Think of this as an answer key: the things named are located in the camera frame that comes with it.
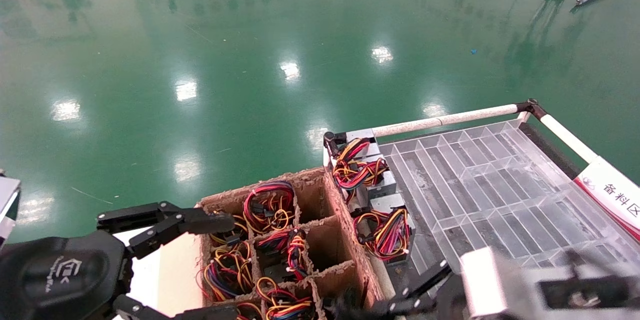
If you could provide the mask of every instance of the cardboard divider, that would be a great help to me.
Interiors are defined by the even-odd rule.
[[[314,272],[320,272],[351,259],[337,216],[329,217],[321,224],[309,226],[305,230],[307,254]]]
[[[295,190],[294,221],[292,226],[299,226],[306,231],[307,251],[302,253],[309,276],[302,281],[281,282],[278,285],[296,295],[313,296],[314,302],[323,296],[338,295],[341,287],[354,286],[362,292],[366,286],[366,305],[382,299],[382,290],[373,272],[365,250],[354,237],[353,226],[344,199],[336,188],[331,177],[323,168],[303,170],[295,174],[284,174],[272,180],[289,181]],[[217,195],[205,197],[198,203],[205,211],[215,210],[230,213],[242,213],[243,202],[247,195],[258,184],[229,190]],[[275,259],[268,258],[264,252],[256,249],[259,240],[267,238],[271,233],[255,234],[249,229],[253,281],[256,283],[265,276],[263,269],[269,267]],[[212,247],[208,236],[201,236],[201,262],[211,259]],[[248,295],[236,297],[227,302],[259,299],[254,290]],[[213,304],[205,298],[206,305]],[[262,311],[266,311],[265,302],[260,301]],[[327,320],[322,310],[322,302],[316,303],[319,320]]]

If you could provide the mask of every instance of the plastic tray compartment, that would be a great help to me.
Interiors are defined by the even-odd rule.
[[[412,217],[413,264],[487,245],[523,266],[565,264],[564,250],[640,265],[640,247],[521,130],[518,121],[382,145]]]

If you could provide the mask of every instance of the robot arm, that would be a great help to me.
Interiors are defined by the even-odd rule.
[[[151,226],[127,247],[112,233]],[[233,216],[178,208],[169,202],[98,215],[98,230],[74,238],[8,244],[0,251],[0,320],[168,320],[126,296],[133,258],[143,258],[183,233],[234,228]],[[176,320],[235,320],[235,306],[186,311]]]

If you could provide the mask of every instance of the cardboard compartment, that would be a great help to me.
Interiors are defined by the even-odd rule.
[[[275,231],[258,236],[253,240],[253,248],[255,249],[256,259],[258,267],[260,269],[260,276],[270,277],[274,279],[274,281],[276,281],[276,283],[278,284],[283,282],[296,282],[297,280],[294,273],[287,272],[288,254],[286,252],[281,253],[272,251],[268,248],[260,247],[259,245],[260,241],[265,240],[274,233]],[[304,252],[302,252],[302,264],[306,268],[307,274],[311,273],[311,266],[309,265],[309,262],[309,257],[307,256],[307,251],[305,250]]]
[[[336,297],[344,295],[355,308],[363,306],[364,293],[368,289],[370,282],[361,283],[356,271],[354,261],[346,261],[338,266],[331,267],[314,277],[315,288],[317,289],[317,302],[320,304],[330,304]],[[334,314],[331,307],[318,307],[320,318],[332,320]]]
[[[295,196],[300,208],[298,224],[306,224],[334,215],[334,209],[329,206],[325,196],[322,176],[295,188]]]
[[[306,243],[313,271],[322,271],[352,259],[337,216],[309,226],[306,229]]]
[[[315,284],[312,285],[313,280],[310,277],[307,277],[307,279],[304,279],[303,281],[300,281],[299,283],[285,283],[282,285],[278,285],[279,288],[289,291],[290,293],[293,293],[295,295],[295,297],[297,298],[302,298],[302,297],[311,297],[311,300],[314,302],[313,304],[313,310],[316,313],[316,317],[318,317],[318,310],[317,310],[317,306],[315,304],[314,301],[314,286]],[[262,290],[263,292],[267,292],[268,290],[270,290],[270,287],[263,287]],[[262,310],[264,313],[266,313],[269,310],[270,307],[270,303],[262,300]]]

